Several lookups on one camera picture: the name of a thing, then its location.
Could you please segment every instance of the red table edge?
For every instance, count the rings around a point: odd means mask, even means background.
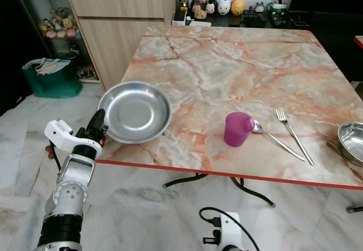
[[[281,179],[281,178],[262,177],[262,176],[236,175],[236,174],[233,174],[233,173],[222,173],[222,172],[213,172],[213,171],[204,171],[204,170],[196,170],[196,169],[168,167],[168,166],[152,165],[152,164],[119,162],[119,161],[103,160],[103,159],[96,159],[96,162],[101,163],[101,164],[123,165],[123,166],[130,166],[130,167],[160,169],[160,170],[168,170],[168,171],[187,172],[187,173],[203,173],[205,175],[228,176],[228,177],[236,177],[236,178],[255,179],[255,180],[263,180],[263,181],[273,181],[273,182],[281,182],[281,183],[317,186],[317,187],[339,188],[339,189],[349,189],[349,190],[363,190],[363,186],[338,185],[338,184],[318,183],[318,182],[310,182],[310,181],[300,181],[300,180],[289,180],[289,179]]]
[[[354,37],[354,41],[359,45],[360,48],[363,49],[363,43],[357,37]]]

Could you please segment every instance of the fork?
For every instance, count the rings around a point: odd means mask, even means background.
[[[296,136],[294,130],[291,128],[291,126],[288,123],[288,119],[285,116],[284,110],[282,108],[276,108],[276,114],[277,114],[277,118],[280,122],[283,122],[285,125],[288,126],[288,128],[290,129],[291,133],[293,134],[297,144],[299,145],[301,151],[303,152],[303,154],[305,155],[307,161],[310,163],[311,166],[314,166],[315,163],[313,162],[313,160],[311,159],[311,157],[309,156],[309,154],[306,152],[304,146],[302,145],[301,141],[299,140],[299,138]]]

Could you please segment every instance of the marble floor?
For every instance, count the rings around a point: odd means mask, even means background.
[[[85,126],[102,94],[99,84],[86,84],[72,99],[29,96],[0,117],[1,250],[32,250],[37,244],[57,174],[44,150],[45,125],[62,118],[73,129]],[[66,153],[58,155],[62,161]],[[202,244],[213,230],[198,216],[205,206],[238,212],[261,251],[363,249],[363,212],[345,210],[363,205],[361,191],[246,180],[248,188],[276,203],[272,209],[227,177],[162,188],[185,176],[191,174],[98,164],[85,206],[83,250],[216,250]],[[243,246],[254,250],[246,236]]]

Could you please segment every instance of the stainless steel bowl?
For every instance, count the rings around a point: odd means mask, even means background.
[[[171,119],[171,105],[155,86],[130,81],[110,88],[100,100],[107,134],[122,143],[148,142],[162,134]]]
[[[363,124],[346,122],[338,129],[339,148],[343,156],[357,166],[363,166]]]

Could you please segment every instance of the jar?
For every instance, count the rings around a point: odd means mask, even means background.
[[[206,18],[206,6],[208,0],[195,0],[194,6],[192,8],[194,13],[194,18],[203,20]]]

